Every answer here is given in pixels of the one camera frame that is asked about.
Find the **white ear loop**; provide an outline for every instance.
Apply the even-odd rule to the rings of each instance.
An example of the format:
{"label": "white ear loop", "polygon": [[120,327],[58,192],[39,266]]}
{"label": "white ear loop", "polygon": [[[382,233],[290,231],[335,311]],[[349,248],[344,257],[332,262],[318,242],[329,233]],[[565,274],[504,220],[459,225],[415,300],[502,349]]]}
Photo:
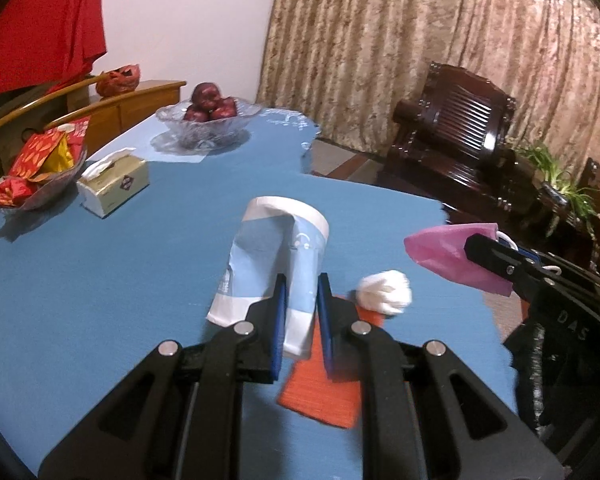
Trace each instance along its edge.
{"label": "white ear loop", "polygon": [[[509,235],[504,234],[502,231],[496,231],[496,238],[502,238],[504,241],[506,241],[507,244],[511,246],[513,250],[518,250],[518,246],[516,245],[516,243],[509,237]],[[550,270],[551,272],[555,272],[558,276],[562,274],[562,269],[557,265],[547,265],[542,268],[545,270]]]}

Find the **curtain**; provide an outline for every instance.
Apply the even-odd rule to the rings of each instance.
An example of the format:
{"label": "curtain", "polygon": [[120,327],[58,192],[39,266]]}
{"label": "curtain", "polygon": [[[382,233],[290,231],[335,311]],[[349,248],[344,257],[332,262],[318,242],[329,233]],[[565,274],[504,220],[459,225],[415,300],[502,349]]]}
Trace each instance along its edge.
{"label": "curtain", "polygon": [[509,140],[543,140],[568,170],[600,162],[600,12],[590,0],[275,0],[258,100],[384,155],[396,102],[431,61],[515,97]]}

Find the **white tissue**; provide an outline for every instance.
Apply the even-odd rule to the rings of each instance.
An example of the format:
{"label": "white tissue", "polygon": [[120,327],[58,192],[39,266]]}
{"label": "white tissue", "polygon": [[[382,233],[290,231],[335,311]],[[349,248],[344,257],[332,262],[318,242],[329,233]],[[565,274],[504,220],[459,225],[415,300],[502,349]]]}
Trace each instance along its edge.
{"label": "white tissue", "polygon": [[362,308],[394,316],[411,304],[411,288],[409,280],[399,270],[386,270],[362,278],[356,297]]}
{"label": "white tissue", "polygon": [[135,148],[122,148],[121,150],[109,153],[109,155],[104,156],[98,162],[91,164],[86,170],[84,170],[82,179],[86,181],[93,180],[103,171],[108,170],[111,166],[113,166],[114,162],[132,153],[134,149]]}

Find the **red and orange wrapper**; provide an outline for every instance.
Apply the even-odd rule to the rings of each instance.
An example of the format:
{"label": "red and orange wrapper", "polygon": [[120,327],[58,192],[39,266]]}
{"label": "red and orange wrapper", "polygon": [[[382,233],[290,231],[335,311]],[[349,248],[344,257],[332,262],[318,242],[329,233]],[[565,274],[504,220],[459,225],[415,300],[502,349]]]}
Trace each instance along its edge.
{"label": "red and orange wrapper", "polygon": [[80,158],[88,126],[85,117],[29,137],[0,182],[0,207],[22,206],[56,174],[70,170]]}

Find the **tissue box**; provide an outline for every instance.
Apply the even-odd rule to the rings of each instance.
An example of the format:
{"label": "tissue box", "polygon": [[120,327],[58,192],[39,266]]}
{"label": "tissue box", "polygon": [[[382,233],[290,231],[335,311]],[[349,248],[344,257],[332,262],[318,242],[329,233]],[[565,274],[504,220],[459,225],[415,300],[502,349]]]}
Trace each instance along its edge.
{"label": "tissue box", "polygon": [[126,155],[92,180],[80,178],[77,184],[82,205],[104,218],[149,185],[149,167],[146,160]]}

